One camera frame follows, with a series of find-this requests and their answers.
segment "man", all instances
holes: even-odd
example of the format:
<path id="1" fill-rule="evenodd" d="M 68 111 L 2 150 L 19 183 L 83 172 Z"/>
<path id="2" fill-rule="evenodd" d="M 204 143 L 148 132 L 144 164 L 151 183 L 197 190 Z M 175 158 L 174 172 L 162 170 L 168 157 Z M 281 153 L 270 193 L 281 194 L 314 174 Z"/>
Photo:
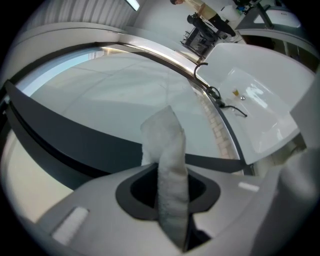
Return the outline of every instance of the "man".
<path id="1" fill-rule="evenodd" d="M 208 20 L 212 25 L 214 25 L 217 30 L 231 35 L 230 42 L 235 41 L 236 33 L 234 30 L 227 23 L 225 23 L 212 8 L 210 8 L 201 0 L 170 0 L 170 2 L 173 5 L 180 5 L 183 3 L 188 4 L 188 6 L 193 8 L 199 16 Z"/>

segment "beige shirt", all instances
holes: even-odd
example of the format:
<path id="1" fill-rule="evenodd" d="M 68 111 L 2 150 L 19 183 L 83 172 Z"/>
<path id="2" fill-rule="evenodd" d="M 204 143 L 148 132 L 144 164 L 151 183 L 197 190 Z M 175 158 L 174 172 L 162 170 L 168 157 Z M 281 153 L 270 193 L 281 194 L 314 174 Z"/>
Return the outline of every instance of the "beige shirt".
<path id="1" fill-rule="evenodd" d="M 184 0 L 188 6 L 192 7 L 196 12 L 200 9 L 200 7 L 204 4 L 204 9 L 201 13 L 201 17 L 210 20 L 213 16 L 215 16 L 217 13 L 210 8 L 208 5 L 206 5 L 201 0 Z"/>

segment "black pants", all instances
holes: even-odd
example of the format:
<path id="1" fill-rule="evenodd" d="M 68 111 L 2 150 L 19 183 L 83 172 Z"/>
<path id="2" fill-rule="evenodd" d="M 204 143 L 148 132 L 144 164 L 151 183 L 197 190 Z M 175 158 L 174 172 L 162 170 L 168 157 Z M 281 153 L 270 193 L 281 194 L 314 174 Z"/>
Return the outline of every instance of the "black pants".
<path id="1" fill-rule="evenodd" d="M 236 36 L 234 30 L 227 23 L 225 23 L 218 14 L 209 19 L 209 22 L 214 25 L 217 30 L 225 32 L 232 37 Z"/>

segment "tissue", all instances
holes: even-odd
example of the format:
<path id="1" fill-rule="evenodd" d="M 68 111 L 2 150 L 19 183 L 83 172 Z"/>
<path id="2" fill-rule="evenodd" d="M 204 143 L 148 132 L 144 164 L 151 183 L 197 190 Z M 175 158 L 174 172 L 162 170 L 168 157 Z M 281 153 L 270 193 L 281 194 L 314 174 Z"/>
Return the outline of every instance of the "tissue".
<path id="1" fill-rule="evenodd" d="M 171 106 L 141 125 L 142 165 L 158 163 L 159 224 L 182 249 L 188 228 L 188 171 L 185 163 L 186 136 Z"/>

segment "white bucket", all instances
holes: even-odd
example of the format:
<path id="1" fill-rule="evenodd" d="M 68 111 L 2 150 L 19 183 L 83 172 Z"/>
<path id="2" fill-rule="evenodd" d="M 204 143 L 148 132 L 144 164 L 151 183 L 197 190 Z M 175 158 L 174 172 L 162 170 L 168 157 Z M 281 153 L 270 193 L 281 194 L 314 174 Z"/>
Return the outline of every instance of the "white bucket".
<path id="1" fill-rule="evenodd" d="M 240 18 L 240 14 L 234 9 L 232 5 L 227 5 L 219 12 L 219 16 L 227 19 L 230 22 L 235 22 Z"/>

